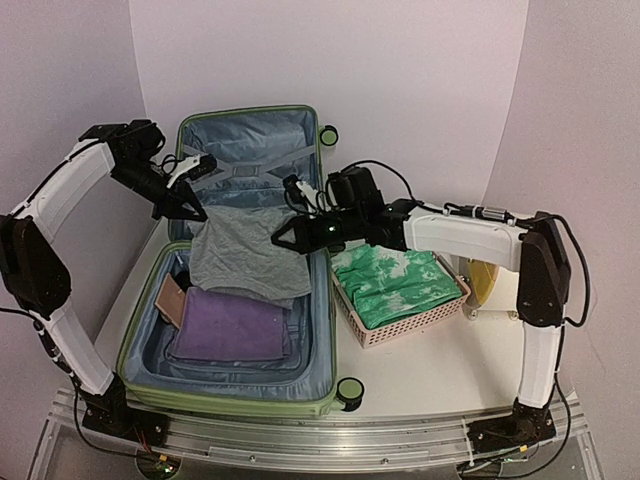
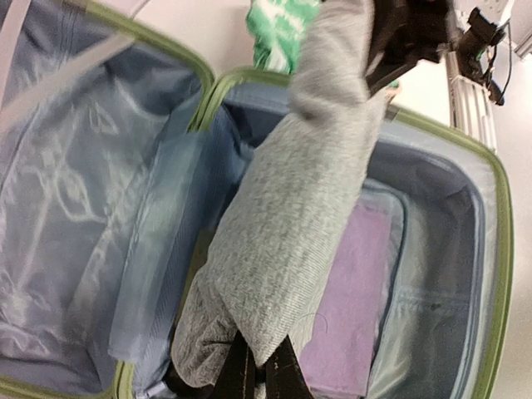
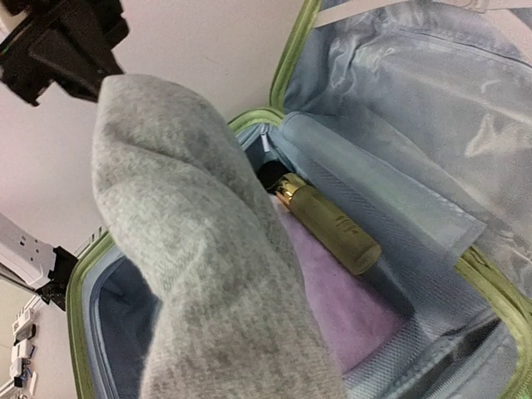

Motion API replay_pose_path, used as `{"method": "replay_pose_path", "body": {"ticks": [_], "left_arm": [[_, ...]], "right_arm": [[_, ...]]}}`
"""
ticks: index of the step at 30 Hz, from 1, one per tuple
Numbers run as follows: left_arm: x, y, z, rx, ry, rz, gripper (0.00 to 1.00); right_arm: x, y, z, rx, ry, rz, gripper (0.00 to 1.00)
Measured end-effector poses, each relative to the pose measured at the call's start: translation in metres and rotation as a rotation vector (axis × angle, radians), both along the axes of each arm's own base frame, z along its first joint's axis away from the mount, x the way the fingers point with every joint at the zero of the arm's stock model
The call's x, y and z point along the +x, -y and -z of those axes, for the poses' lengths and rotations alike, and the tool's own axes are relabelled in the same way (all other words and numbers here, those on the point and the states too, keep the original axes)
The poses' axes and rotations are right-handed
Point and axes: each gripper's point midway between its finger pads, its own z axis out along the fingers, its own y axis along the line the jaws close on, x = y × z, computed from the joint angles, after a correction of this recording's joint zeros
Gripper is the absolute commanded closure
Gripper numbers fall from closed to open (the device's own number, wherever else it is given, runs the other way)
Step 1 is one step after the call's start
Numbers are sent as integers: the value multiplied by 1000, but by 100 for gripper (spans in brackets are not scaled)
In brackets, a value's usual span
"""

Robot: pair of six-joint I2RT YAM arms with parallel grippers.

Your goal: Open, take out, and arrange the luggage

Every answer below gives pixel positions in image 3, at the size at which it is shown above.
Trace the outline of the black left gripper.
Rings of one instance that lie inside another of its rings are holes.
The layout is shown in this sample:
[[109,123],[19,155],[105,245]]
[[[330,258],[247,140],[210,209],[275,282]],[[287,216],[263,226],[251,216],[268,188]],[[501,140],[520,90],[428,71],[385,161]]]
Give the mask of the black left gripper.
[[1,82],[27,104],[53,83],[84,101],[123,70],[113,50],[129,33],[121,2],[3,1]]

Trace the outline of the translucent green bottle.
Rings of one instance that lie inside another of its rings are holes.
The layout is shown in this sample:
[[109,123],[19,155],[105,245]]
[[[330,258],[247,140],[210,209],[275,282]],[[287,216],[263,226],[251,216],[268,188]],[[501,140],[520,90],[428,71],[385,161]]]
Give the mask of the translucent green bottle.
[[381,257],[382,247],[375,239],[281,162],[263,164],[257,177],[351,274],[365,273]]

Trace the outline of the grey garment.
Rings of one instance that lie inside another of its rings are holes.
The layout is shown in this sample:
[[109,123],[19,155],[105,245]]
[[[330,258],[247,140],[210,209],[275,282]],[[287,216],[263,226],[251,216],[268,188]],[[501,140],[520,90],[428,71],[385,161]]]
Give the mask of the grey garment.
[[92,184],[161,302],[142,397],[345,397],[293,246],[207,100],[152,76],[107,77]]

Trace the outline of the green hard-shell suitcase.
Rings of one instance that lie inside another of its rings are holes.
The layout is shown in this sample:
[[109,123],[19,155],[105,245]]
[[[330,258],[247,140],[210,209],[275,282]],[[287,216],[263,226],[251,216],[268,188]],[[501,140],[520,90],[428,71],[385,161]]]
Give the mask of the green hard-shell suitcase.
[[406,323],[351,398],[531,395],[531,4],[307,1],[268,107],[231,121],[382,246]]

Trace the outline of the purple garment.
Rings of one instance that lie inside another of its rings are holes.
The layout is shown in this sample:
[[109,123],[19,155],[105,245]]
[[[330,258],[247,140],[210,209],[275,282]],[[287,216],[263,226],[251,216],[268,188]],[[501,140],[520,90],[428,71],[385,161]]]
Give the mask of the purple garment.
[[341,373],[346,373],[391,339],[404,319],[375,290],[346,271],[280,199],[269,198],[295,249],[323,339]]

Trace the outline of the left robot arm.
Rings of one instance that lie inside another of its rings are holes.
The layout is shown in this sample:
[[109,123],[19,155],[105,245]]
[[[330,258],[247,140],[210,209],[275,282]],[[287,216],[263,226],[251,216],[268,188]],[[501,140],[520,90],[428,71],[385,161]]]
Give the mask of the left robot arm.
[[[113,48],[129,33],[119,1],[3,1],[1,82],[31,106],[53,84],[95,102],[107,76],[123,71]],[[77,258],[1,218],[1,278],[66,307]]]

